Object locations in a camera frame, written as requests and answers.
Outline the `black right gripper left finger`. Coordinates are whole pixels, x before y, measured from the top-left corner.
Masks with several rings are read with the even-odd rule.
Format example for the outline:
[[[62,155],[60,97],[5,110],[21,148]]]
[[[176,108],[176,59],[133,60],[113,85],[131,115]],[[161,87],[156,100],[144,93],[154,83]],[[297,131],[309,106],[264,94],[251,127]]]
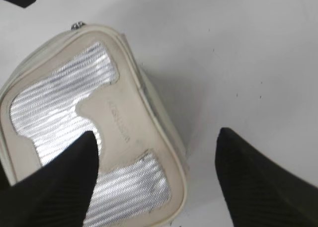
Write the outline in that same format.
[[[99,168],[95,135],[86,131],[50,163],[0,193],[2,227],[81,227]]]

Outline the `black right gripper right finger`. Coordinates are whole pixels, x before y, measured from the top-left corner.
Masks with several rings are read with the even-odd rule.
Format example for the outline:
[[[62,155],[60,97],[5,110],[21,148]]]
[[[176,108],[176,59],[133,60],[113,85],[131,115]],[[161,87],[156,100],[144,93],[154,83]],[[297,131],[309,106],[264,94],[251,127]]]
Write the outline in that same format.
[[[316,227],[317,187],[288,172],[230,128],[221,128],[215,168],[236,227]]]

